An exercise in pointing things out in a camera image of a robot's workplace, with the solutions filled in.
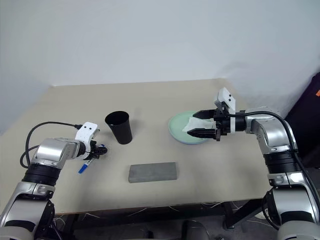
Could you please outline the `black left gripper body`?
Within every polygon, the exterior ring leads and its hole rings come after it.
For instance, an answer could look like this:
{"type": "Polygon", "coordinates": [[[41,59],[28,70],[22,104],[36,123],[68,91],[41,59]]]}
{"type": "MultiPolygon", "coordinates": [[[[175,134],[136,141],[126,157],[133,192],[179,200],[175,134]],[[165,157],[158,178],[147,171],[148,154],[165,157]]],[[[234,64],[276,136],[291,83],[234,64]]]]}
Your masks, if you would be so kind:
{"type": "Polygon", "coordinates": [[[84,160],[92,160],[92,159],[99,159],[99,146],[97,145],[97,142],[94,140],[90,141],[90,152],[89,155],[84,160]]]}

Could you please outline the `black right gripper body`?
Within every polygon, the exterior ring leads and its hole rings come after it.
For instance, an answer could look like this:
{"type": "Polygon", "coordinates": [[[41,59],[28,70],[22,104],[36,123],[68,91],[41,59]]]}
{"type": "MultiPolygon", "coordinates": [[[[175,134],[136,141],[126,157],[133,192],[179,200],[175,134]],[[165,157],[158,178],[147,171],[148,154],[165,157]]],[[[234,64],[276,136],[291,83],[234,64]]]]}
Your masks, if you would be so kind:
{"type": "Polygon", "coordinates": [[[215,140],[219,142],[221,136],[226,136],[231,132],[231,120],[229,117],[229,108],[223,106],[222,110],[216,108],[213,114],[213,120],[215,121],[215,140]]]}

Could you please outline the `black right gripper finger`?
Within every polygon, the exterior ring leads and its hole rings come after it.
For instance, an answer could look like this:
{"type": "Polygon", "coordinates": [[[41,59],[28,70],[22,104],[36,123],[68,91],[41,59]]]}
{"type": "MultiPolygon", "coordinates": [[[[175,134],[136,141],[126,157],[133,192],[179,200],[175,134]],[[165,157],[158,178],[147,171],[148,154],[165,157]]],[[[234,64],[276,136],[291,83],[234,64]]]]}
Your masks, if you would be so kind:
{"type": "Polygon", "coordinates": [[[194,128],[187,131],[187,134],[195,138],[215,138],[216,130],[206,128],[194,128]]]}
{"type": "Polygon", "coordinates": [[[194,118],[207,120],[207,119],[213,119],[215,116],[215,113],[216,113],[215,109],[200,110],[200,111],[194,113],[192,116],[194,118]]]}

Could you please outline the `white tissue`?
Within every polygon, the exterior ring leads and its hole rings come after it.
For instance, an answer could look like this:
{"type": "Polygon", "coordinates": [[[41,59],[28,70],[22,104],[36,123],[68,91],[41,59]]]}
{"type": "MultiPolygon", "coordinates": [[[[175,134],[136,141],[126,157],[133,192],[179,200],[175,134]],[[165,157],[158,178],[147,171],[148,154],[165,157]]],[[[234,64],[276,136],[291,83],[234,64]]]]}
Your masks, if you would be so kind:
{"type": "Polygon", "coordinates": [[[216,124],[210,119],[200,119],[190,117],[186,126],[182,129],[183,132],[188,132],[193,129],[214,129],[216,124]]]}

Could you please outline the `blue capped whiteboard marker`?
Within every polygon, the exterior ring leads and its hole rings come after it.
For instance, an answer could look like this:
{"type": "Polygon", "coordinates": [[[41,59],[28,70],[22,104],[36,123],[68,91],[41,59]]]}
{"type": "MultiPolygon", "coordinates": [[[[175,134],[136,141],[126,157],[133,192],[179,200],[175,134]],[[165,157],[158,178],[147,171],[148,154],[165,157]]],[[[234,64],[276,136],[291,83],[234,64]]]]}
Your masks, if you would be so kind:
{"type": "Polygon", "coordinates": [[[84,163],[83,163],[83,165],[81,166],[81,168],[79,169],[79,171],[78,171],[78,173],[79,174],[82,174],[88,167],[89,167],[89,165],[91,164],[91,162],[93,161],[94,159],[92,159],[92,160],[85,160],[84,159],[84,163]]]}

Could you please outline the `green plate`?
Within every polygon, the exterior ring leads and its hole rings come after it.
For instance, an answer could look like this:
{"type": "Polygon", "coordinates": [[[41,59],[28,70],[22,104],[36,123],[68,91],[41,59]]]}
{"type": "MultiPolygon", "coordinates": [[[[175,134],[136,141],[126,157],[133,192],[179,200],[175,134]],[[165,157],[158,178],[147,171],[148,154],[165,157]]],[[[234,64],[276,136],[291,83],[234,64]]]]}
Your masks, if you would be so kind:
{"type": "Polygon", "coordinates": [[[189,118],[193,116],[196,111],[185,111],[173,116],[168,123],[168,130],[175,140],[195,140],[201,139],[188,135],[182,129],[187,125],[189,118]]]}

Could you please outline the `grey rectangular block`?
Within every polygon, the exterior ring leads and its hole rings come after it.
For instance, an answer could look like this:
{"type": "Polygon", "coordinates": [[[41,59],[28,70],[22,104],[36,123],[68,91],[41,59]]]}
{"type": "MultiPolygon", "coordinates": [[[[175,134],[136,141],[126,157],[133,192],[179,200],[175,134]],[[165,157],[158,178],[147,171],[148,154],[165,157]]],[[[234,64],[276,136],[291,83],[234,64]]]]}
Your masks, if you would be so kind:
{"type": "Polygon", "coordinates": [[[129,168],[130,183],[173,181],[178,179],[175,162],[135,164],[129,168]]]}

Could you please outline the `blue plate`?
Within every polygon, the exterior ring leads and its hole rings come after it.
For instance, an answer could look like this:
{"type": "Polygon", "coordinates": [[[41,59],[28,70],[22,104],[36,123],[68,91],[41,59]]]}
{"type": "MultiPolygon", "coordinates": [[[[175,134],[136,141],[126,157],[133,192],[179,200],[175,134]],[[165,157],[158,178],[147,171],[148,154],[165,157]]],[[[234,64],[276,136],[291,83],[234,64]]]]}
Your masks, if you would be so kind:
{"type": "Polygon", "coordinates": [[[191,139],[191,140],[177,139],[177,141],[185,145],[199,145],[207,142],[208,139],[204,139],[204,138],[197,138],[197,139],[191,139]]]}

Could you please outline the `black plastic cup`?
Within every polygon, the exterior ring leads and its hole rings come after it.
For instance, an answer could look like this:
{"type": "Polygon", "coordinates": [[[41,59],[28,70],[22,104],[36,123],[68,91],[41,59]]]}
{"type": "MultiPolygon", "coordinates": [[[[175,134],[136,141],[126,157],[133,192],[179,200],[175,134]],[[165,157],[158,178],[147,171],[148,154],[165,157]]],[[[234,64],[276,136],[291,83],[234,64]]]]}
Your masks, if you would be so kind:
{"type": "Polygon", "coordinates": [[[121,145],[130,143],[133,139],[130,116],[125,111],[114,111],[105,117],[105,123],[111,129],[117,142],[121,145]]]}

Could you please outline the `large black box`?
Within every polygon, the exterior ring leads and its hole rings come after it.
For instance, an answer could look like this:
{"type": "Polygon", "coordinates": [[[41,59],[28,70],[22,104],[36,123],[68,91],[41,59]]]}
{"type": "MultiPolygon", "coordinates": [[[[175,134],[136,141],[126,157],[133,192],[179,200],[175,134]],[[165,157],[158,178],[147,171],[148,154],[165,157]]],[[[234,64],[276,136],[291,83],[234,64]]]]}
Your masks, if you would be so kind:
{"type": "Polygon", "coordinates": [[[320,72],[315,74],[285,120],[292,128],[298,151],[305,157],[320,146],[320,72]]]}

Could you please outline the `dark rounded shape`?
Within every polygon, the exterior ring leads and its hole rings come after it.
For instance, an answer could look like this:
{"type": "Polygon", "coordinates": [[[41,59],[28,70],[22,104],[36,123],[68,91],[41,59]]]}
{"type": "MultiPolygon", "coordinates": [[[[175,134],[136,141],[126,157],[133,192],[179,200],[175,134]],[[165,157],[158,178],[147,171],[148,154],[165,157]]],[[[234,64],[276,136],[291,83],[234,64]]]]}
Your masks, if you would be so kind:
{"type": "Polygon", "coordinates": [[[210,240],[210,235],[200,222],[184,220],[181,228],[181,240],[210,240]]]}

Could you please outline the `black table frame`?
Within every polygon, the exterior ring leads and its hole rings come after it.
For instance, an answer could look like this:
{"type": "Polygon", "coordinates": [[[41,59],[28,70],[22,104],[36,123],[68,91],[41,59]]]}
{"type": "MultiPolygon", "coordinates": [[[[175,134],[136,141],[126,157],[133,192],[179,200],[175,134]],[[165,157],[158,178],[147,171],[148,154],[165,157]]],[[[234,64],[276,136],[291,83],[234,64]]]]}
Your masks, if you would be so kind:
{"type": "Polygon", "coordinates": [[[258,239],[258,233],[266,233],[270,239],[275,237],[272,227],[253,215],[237,226],[225,227],[234,213],[235,205],[227,201],[58,213],[53,222],[63,240],[181,240],[185,220],[201,223],[210,240],[258,239]]]}

